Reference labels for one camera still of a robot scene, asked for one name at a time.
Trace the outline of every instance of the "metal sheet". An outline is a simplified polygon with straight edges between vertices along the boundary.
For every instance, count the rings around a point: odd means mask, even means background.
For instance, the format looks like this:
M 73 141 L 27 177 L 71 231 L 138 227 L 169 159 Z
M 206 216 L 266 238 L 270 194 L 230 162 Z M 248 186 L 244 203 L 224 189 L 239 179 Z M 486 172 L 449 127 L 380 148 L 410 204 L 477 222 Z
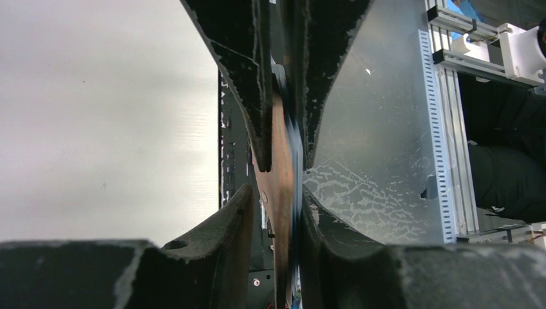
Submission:
M 148 238 L 218 210 L 218 71 L 177 1 L 0 0 L 0 239 Z
M 328 99 L 305 185 L 384 243 L 443 243 L 419 30 L 421 0 L 374 2 Z
M 435 78 L 435 69 L 432 61 L 432 49 L 427 31 L 419 31 L 421 57 L 423 59 L 423 71 L 425 74 L 426 96 L 429 112 L 429 123 L 434 149 L 434 163 L 438 199 L 442 220 L 442 233 L 444 243 L 455 243 L 456 222 L 454 210 L 454 197 L 451 187 L 451 168 L 449 168 L 449 152 L 447 148 L 447 133 L 445 130 L 446 119 L 442 114 L 442 99 L 440 97 L 438 81 Z

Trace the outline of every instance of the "black fabric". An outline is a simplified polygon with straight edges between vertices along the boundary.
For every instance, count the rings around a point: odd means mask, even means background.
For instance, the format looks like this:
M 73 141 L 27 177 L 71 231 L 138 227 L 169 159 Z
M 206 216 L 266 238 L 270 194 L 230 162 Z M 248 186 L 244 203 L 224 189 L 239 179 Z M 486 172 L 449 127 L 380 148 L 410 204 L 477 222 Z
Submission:
M 546 171 L 505 146 L 469 145 L 476 205 L 504 218 L 546 221 Z
M 512 147 L 546 167 L 545 96 L 463 74 L 459 82 L 469 140 Z
M 460 75 L 476 205 L 525 222 L 546 221 L 546 97 Z
M 538 40 L 538 47 L 540 48 L 540 51 L 544 57 L 546 57 L 546 18 L 542 19 L 538 25 L 536 39 Z

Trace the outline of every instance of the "white backdrop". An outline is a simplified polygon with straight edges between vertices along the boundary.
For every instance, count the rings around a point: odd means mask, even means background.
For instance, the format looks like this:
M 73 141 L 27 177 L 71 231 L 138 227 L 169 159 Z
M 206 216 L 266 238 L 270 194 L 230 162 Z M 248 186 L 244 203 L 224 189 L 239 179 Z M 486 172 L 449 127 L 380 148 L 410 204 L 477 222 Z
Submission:
M 0 0 L 0 240 L 163 245 L 203 221 L 216 86 L 177 0 Z

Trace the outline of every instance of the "blue object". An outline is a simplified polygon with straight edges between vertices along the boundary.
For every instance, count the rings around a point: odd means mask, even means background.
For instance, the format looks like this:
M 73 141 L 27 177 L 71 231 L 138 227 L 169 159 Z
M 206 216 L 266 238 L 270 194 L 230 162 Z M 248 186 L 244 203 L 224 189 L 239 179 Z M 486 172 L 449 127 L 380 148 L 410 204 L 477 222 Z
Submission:
M 459 13 L 459 14 L 462 14 L 464 15 L 464 13 L 459 9 L 459 7 L 457 5 L 455 5 L 455 3 L 453 3 L 452 0 L 447 0 L 447 8 L 454 11 L 455 13 Z M 452 39 L 456 39 L 458 37 L 460 37 L 461 35 L 459 33 L 456 33 L 456 32 L 451 32 L 451 38 Z
M 300 299 L 295 298 L 294 302 L 292 303 L 292 309 L 300 309 L 300 308 L 302 308 Z
M 477 21 L 483 21 L 482 18 L 476 12 L 476 9 L 474 8 L 470 0 L 461 1 L 459 3 L 459 9 L 462 11 L 462 13 L 465 16 L 476 19 Z
M 455 5 L 452 0 L 447 0 L 447 8 L 451 11 L 454 11 L 455 13 L 462 14 L 464 16 L 468 16 L 472 19 L 476 19 L 477 21 L 483 21 L 482 18 L 478 15 L 476 10 L 474 9 L 474 6 L 472 3 L 470 3 L 470 0 L 465 0 L 459 2 L 459 6 Z M 451 32 L 451 38 L 456 39 L 460 37 L 462 34 Z

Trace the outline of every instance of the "scratched surface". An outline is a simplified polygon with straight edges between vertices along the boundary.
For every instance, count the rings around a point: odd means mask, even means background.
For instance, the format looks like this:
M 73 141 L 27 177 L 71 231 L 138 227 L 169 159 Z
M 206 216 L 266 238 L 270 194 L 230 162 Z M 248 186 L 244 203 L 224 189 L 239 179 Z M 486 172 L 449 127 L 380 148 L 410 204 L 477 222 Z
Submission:
M 442 243 L 417 31 L 421 0 L 374 2 L 326 103 L 305 185 L 352 227 L 384 243 Z

